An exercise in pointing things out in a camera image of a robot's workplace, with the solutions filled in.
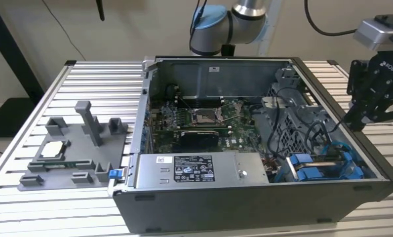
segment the slotted metal surface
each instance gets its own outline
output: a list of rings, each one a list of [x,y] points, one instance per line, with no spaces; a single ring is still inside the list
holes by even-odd
[[[347,109],[346,73],[326,61],[305,63],[342,108]],[[63,68],[41,104],[0,158],[0,237],[135,236],[128,234],[115,203],[107,198],[106,188],[19,192],[16,185],[31,161],[28,157],[37,151],[47,134],[43,125],[48,117],[63,116],[67,123],[81,123],[72,112],[77,100],[91,100],[92,113],[99,121],[120,117],[128,123],[123,162],[128,160],[142,81],[140,63],[79,62],[73,67]],[[365,134],[393,165],[393,123],[366,126]],[[361,205],[337,224],[172,236],[393,236],[393,194],[382,202]]]

